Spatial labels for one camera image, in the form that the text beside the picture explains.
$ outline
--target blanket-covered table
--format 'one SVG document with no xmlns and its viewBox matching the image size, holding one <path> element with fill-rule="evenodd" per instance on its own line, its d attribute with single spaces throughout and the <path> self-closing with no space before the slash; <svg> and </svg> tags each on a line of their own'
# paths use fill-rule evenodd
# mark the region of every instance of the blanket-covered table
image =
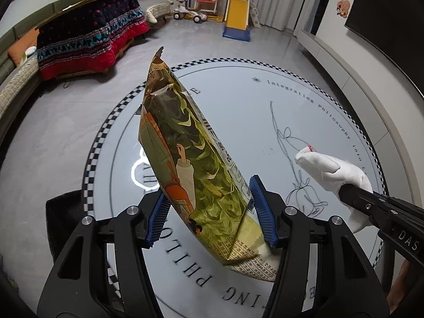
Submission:
<svg viewBox="0 0 424 318">
<path fill-rule="evenodd" d="M 38 61 L 48 80 L 107 70 L 126 42 L 148 26 L 137 0 L 85 0 L 54 15 L 39 30 Z"/>
</svg>

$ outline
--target yellow slide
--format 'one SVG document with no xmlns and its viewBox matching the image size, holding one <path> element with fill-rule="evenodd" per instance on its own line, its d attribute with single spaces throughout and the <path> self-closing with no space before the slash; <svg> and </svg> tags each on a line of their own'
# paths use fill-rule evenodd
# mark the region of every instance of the yellow slide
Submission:
<svg viewBox="0 0 424 318">
<path fill-rule="evenodd" d="M 233 29 L 246 29 L 246 16 L 249 12 L 249 4 L 244 0 L 230 0 L 228 6 L 227 27 Z"/>
</svg>

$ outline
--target gray floor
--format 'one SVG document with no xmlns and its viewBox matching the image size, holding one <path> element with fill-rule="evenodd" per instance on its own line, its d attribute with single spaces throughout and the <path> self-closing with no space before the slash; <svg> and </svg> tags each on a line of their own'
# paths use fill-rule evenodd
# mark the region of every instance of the gray floor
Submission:
<svg viewBox="0 0 424 318">
<path fill-rule="evenodd" d="M 36 309 L 52 267 L 45 225 L 45 202 L 81 188 L 91 143 L 115 105 L 146 79 L 160 46 L 169 66 L 213 57 L 246 58 L 285 68 L 334 96 L 322 75 L 290 34 L 253 29 L 251 42 L 222 38 L 222 24 L 169 22 L 128 49 L 111 73 L 76 78 L 39 98 L 14 137 L 0 170 L 0 254 L 5 270 Z"/>
</svg>

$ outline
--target white glove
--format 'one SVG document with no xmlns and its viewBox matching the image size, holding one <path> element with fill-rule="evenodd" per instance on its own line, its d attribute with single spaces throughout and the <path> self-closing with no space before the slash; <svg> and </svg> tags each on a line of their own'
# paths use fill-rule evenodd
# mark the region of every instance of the white glove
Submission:
<svg viewBox="0 0 424 318">
<path fill-rule="evenodd" d="M 315 152 L 311 146 L 305 147 L 295 157 L 296 164 L 303 168 L 320 184 L 324 190 L 331 191 L 339 198 L 339 190 L 343 184 L 353 184 L 372 192 L 371 183 L 366 174 L 357 166 L 346 161 Z M 353 233 L 359 232 L 371 223 L 364 213 L 341 202 L 350 210 L 346 221 Z"/>
</svg>

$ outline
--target black and white checkered edge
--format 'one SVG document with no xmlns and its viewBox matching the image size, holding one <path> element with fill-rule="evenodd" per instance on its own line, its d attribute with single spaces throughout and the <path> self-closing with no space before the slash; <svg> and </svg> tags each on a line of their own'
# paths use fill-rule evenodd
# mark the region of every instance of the black and white checkered edge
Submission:
<svg viewBox="0 0 424 318">
<path fill-rule="evenodd" d="M 332 97 L 330 97 L 327 93 L 322 91 L 319 87 L 315 86 L 313 83 L 309 82 L 308 80 L 305 80 L 304 78 L 289 72 L 288 70 L 276 67 L 275 65 L 270 65 L 267 63 L 259 62 L 259 61 L 252 61 L 252 60 L 245 60 L 242 58 L 207 58 L 205 60 L 196 60 L 192 62 L 186 62 L 179 65 L 176 65 L 171 68 L 173 72 L 178 71 L 180 69 L 188 68 L 196 64 L 204 64 L 204 63 L 212 63 L 212 62 L 240 62 L 240 63 L 251 63 L 251 64 L 257 64 L 262 65 L 264 67 L 272 68 L 275 70 L 278 70 L 279 72 L 283 72 L 286 74 L 289 74 L 291 76 L 294 76 L 295 78 L 309 84 L 313 88 L 315 88 L 320 93 L 324 94 L 328 99 L 330 99 L 340 110 L 342 110 L 347 117 L 352 121 L 352 123 L 356 126 L 356 128 L 361 133 L 362 137 L 364 138 L 365 142 L 367 143 L 372 156 L 374 158 L 374 161 L 376 163 L 378 173 L 380 175 L 380 180 L 383 188 L 383 193 L 387 195 L 387 189 L 384 181 L 384 177 L 382 174 L 382 170 L 380 167 L 380 164 L 377 160 L 377 157 L 374 153 L 374 149 L 371 146 L 371 143 L 368 141 L 367 137 L 364 135 L 363 131 L 359 128 L 359 126 L 356 124 L 356 122 L 353 120 L 353 118 L 346 112 L 346 110 L 337 103 Z M 119 116 L 121 111 L 128 105 L 128 103 L 137 96 L 140 92 L 143 92 L 144 88 L 146 86 L 146 82 L 144 82 L 141 86 L 137 86 L 134 90 L 132 90 L 130 93 L 128 93 L 124 99 L 122 99 L 118 105 L 113 109 L 113 111 L 109 114 L 109 116 L 104 121 L 102 127 L 100 128 L 93 145 L 91 146 L 90 153 L 87 158 L 85 170 L 84 170 L 84 177 L 83 177 L 83 199 L 82 202 L 84 204 L 84 211 L 87 212 L 88 215 L 94 216 L 94 205 L 93 205 L 93 187 L 94 187 L 94 178 L 96 174 L 96 166 L 97 166 L 97 160 L 99 158 L 99 154 L 101 151 L 101 148 L 103 146 L 103 143 L 105 142 L 106 136 L 110 130 L 110 128 L 113 126 L 114 121 Z M 373 263 L 373 267 L 377 264 L 378 258 L 380 257 L 381 250 L 382 250 L 383 242 L 380 242 L 377 257 Z M 119 283 L 117 281 L 117 278 L 115 274 L 113 273 L 112 269 L 108 269 L 109 274 L 109 284 L 111 286 L 114 286 L 114 291 L 117 294 L 117 296 L 120 298 L 120 292 L 119 292 Z"/>
</svg>

